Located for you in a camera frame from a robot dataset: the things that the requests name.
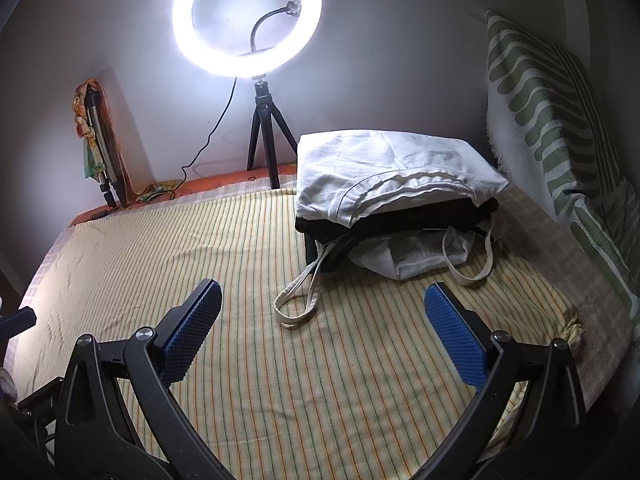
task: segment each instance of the bed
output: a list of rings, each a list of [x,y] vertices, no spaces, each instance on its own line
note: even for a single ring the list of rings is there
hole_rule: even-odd
[[[494,330],[539,344],[566,338],[587,408],[595,402],[631,323],[572,236],[514,186],[498,197],[509,228],[486,283],[463,290],[438,271],[393,282],[345,262],[323,280],[309,323],[279,326],[271,301],[305,261],[293,229],[294,171],[282,169],[281,190],[241,172],[194,181],[170,202],[76,219],[23,301],[38,323],[12,340],[4,362],[20,396],[64,374],[82,333],[128,337],[210,276],[223,287],[222,314],[172,389],[236,478],[409,478],[474,394],[425,319],[422,295],[435,281]],[[463,272],[482,263],[474,250]],[[302,295],[292,303],[303,308]],[[122,389],[146,448],[160,456],[131,389]],[[517,385],[494,447],[523,393]]]

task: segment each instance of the tripod leg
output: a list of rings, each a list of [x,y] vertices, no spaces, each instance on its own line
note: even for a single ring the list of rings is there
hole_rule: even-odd
[[[278,178],[278,161],[276,160],[276,146],[273,143],[273,125],[271,124],[271,110],[267,105],[258,108],[260,115],[260,126],[262,127],[262,143],[264,144],[264,155],[267,158],[267,169],[269,170],[269,180],[271,189],[280,188]]]
[[[246,162],[246,170],[249,171],[254,166],[255,147],[258,145],[258,132],[260,131],[260,115],[258,107],[255,107],[254,120],[251,123],[251,140],[249,141],[249,159]]]
[[[276,122],[278,123],[278,126],[282,130],[282,133],[289,141],[289,145],[291,146],[291,149],[293,149],[293,152],[297,155],[298,143],[296,142],[296,139],[293,138],[293,135],[291,135],[291,130],[289,130],[289,127],[287,126],[287,123],[284,120],[284,117],[280,113],[280,110],[278,110],[278,107],[273,102],[271,103],[270,108],[271,108],[271,113],[273,114],[273,118],[276,119]]]

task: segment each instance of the orange surface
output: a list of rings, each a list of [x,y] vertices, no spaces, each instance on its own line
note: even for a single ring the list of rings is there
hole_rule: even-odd
[[[295,175],[296,170],[297,167],[293,164],[281,164],[278,166],[278,173],[280,175]],[[229,184],[236,184],[238,182],[248,182],[250,180],[255,180],[256,178],[263,178],[267,176],[269,176],[267,168],[257,168],[256,170],[251,171],[236,171],[235,173],[206,176],[197,180],[188,180],[187,182],[182,184],[178,191],[175,192],[175,197],[179,198],[181,196],[200,193],[202,191],[209,191],[211,189],[217,189],[219,187],[228,186]],[[165,202],[166,200],[169,200],[169,193],[159,196],[151,202],[132,204],[127,207],[127,209],[138,209],[140,207],[148,205],[149,203],[155,204],[158,202]],[[77,225],[83,222],[87,222],[91,219],[91,216],[101,211],[107,211],[107,209],[109,209],[109,207],[106,205],[97,207],[96,209],[91,209],[91,211],[82,213],[74,218],[74,220],[71,222],[71,225]]]

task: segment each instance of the green striped fabric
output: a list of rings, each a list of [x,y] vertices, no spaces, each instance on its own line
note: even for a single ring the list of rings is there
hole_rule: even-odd
[[[294,200],[293,189],[268,190],[72,228],[33,295],[38,323],[18,340],[20,395],[64,374],[79,335],[105,341],[155,325],[210,276],[222,285],[222,312],[172,389],[236,478],[407,479],[475,394],[426,320],[430,283],[445,282],[489,327],[519,341],[580,343],[566,296],[498,246],[491,275],[473,287],[459,286],[447,269],[397,282],[346,262],[322,280],[316,315],[283,328],[271,302],[305,266]],[[484,263],[477,245],[460,267],[467,275]],[[303,310],[304,299],[295,297],[291,311]],[[505,421],[523,392],[518,384]],[[128,383],[124,398],[142,441],[159,455]]]
[[[567,227],[640,342],[640,208],[579,60],[489,10],[488,130],[510,181]]]

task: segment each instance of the yellow striped fabric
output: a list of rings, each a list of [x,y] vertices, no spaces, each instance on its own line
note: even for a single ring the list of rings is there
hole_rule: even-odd
[[[38,286],[38,323],[18,342],[20,394],[63,375],[82,333],[126,338],[212,277],[222,312],[172,389],[222,463],[239,479],[405,479],[474,394],[424,315],[430,283],[445,282],[489,327],[519,341],[580,341],[567,298],[499,247],[491,276],[468,288],[448,271],[395,282],[347,262],[322,280],[311,321],[285,329],[271,301],[305,266],[293,222],[294,191],[282,189],[75,227]],[[462,272],[483,263],[474,250]],[[303,295],[288,306],[303,309]],[[147,449],[160,455],[127,383],[123,392]],[[505,416],[522,393],[517,386]]]

